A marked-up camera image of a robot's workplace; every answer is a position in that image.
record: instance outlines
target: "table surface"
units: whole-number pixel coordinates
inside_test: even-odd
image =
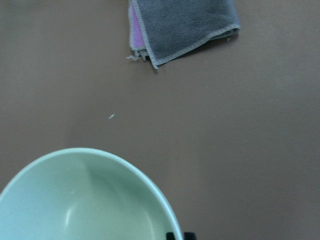
[[[0,191],[90,147],[145,172],[199,240],[319,239],[320,2],[235,6],[238,36],[155,71],[126,59],[127,1],[2,1]]]

